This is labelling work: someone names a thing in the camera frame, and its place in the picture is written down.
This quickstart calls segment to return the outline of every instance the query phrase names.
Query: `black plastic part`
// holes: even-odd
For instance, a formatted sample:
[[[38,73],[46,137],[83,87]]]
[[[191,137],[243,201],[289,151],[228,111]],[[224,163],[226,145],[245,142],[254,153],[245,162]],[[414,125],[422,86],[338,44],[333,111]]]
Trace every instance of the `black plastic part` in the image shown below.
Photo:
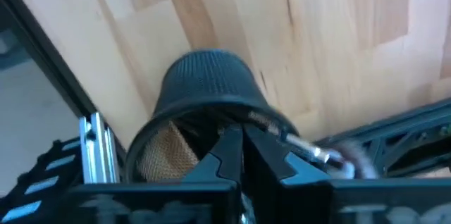
[[[230,183],[81,185],[46,223],[237,223]]]
[[[283,146],[274,135],[245,126],[245,177],[257,223],[327,223],[330,176]]]
[[[79,141],[79,138],[61,142],[54,141],[52,148],[37,158],[35,166],[27,173],[19,176],[17,185],[0,201],[0,220],[11,209],[41,201],[40,210],[18,220],[11,220],[8,223],[39,223],[48,213],[52,212],[55,202],[61,195],[66,193],[68,188],[82,183],[81,151],[79,147],[63,150],[64,146]],[[67,156],[74,155],[75,158],[70,163],[46,170],[46,167],[53,161]],[[36,182],[58,176],[58,180],[53,186],[26,194],[28,187]]]
[[[183,182],[230,182],[241,184],[242,128],[234,125],[224,131],[213,149],[191,170]]]
[[[295,127],[274,111],[261,94],[250,69],[235,54],[218,49],[193,51],[178,59],[166,73],[152,119],[138,132],[128,149],[127,182],[142,180],[135,164],[157,130],[169,121],[186,137],[199,158],[218,140],[218,131],[248,122],[256,111],[297,135]]]
[[[451,179],[330,180],[335,223],[449,223]]]

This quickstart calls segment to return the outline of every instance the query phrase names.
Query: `wooden surface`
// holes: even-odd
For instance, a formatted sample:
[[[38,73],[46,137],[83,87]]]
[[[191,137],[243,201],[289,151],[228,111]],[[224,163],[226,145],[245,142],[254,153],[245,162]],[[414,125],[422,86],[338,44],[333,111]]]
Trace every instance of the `wooden surface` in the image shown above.
[[[449,168],[441,168],[429,173],[416,175],[415,178],[451,178],[451,172]]]
[[[24,1],[125,145],[201,47],[239,54],[312,139],[451,96],[451,0]]]

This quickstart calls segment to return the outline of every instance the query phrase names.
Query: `black mesh cup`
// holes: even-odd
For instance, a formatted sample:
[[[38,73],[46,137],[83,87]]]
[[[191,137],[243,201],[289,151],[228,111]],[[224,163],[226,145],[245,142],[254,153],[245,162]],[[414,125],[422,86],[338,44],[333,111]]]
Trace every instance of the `black mesh cup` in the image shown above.
[[[185,54],[168,69],[152,119],[129,148],[125,180],[149,181],[144,173],[153,172],[149,166],[159,162],[153,156],[179,157],[155,154],[152,146],[155,141],[166,143],[166,148],[178,149],[178,155],[185,153],[186,143],[195,157],[201,159],[215,145],[221,128],[231,123],[249,123],[250,111],[263,114],[286,132],[297,135],[288,119],[268,105],[251,70],[238,56],[218,49]],[[184,142],[168,146],[168,140],[173,138],[168,136],[170,133],[182,137]]]

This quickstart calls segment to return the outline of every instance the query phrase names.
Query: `black mount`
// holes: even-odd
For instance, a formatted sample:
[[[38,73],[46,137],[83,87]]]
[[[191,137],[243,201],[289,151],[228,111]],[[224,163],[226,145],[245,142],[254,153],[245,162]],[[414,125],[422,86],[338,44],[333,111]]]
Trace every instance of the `black mount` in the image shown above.
[[[29,180],[44,178],[39,174],[53,156],[75,154],[78,159],[79,150],[62,151],[64,145],[57,142],[39,158],[39,165],[21,176],[12,196],[0,201],[0,216],[42,199],[34,211],[7,223],[239,223],[244,192],[252,201],[257,223],[415,223],[426,219],[447,223],[451,220],[451,179],[389,177],[446,166],[451,153],[450,123],[451,104],[443,102],[321,142],[359,140],[378,167],[385,167],[387,178],[379,180],[332,180],[272,134],[253,125],[234,125],[177,182],[79,185],[64,190],[74,185],[64,179],[65,185],[57,183],[25,194],[32,184]],[[71,169],[61,166],[59,170],[80,174],[81,163],[78,168],[75,163],[66,164]],[[44,197],[50,192],[52,197]]]

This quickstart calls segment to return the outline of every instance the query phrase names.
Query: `metal screw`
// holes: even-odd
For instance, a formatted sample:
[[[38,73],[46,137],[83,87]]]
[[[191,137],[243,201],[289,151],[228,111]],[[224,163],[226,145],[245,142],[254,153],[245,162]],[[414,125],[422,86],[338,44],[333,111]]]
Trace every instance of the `metal screw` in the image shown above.
[[[446,136],[450,133],[450,125],[444,125],[440,128],[440,136]]]
[[[91,123],[86,123],[86,139],[96,139],[96,134],[92,129]]]
[[[425,140],[425,139],[427,139],[427,138],[428,138],[428,134],[425,133],[425,132],[422,132],[422,133],[420,134],[420,136],[418,137],[418,140],[419,140],[419,141],[423,141],[423,140]]]

